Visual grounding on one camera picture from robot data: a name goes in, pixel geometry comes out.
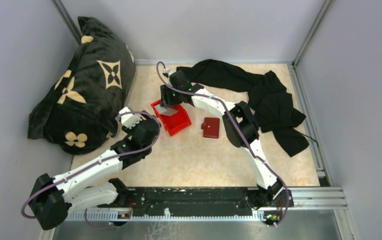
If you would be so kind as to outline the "red plastic bin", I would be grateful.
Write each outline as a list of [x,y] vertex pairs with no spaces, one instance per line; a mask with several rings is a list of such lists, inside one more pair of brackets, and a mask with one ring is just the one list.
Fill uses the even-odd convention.
[[168,132],[168,134],[171,137],[192,124],[187,111],[180,104],[173,106],[173,109],[177,111],[175,114],[171,116],[166,116],[160,114],[160,112],[156,108],[156,106],[160,103],[161,100],[159,99],[151,103],[150,106],[154,110],[156,117],[159,118],[159,120],[161,121],[162,125],[164,126],[164,129]]

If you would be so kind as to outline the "red leather card holder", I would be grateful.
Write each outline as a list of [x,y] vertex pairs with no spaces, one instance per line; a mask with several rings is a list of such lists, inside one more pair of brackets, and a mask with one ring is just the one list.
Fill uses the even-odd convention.
[[220,134],[220,119],[217,117],[205,117],[201,124],[204,138],[218,139]]

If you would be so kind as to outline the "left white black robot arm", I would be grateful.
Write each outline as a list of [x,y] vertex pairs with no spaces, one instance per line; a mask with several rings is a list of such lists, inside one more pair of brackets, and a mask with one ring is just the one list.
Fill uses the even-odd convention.
[[90,162],[68,172],[50,177],[39,176],[27,205],[43,230],[51,230],[78,211],[93,207],[131,207],[132,195],[119,178],[101,185],[98,180],[143,160],[152,152],[160,135],[160,123],[152,117],[132,115],[122,120],[126,136]]

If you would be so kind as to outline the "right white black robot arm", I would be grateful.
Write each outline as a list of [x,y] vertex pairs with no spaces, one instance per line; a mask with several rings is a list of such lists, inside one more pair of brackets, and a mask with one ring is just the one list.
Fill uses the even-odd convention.
[[[165,108],[186,103],[222,119],[229,142],[248,155],[247,160],[256,177],[258,188],[256,196],[251,198],[255,206],[274,206],[282,201],[283,206],[288,208],[291,194],[284,180],[267,161],[262,149],[259,126],[248,104],[244,101],[234,103],[224,100],[200,84],[192,85],[182,71],[164,69],[157,75],[163,82],[161,100]],[[281,194],[285,194],[284,200],[281,200]]]

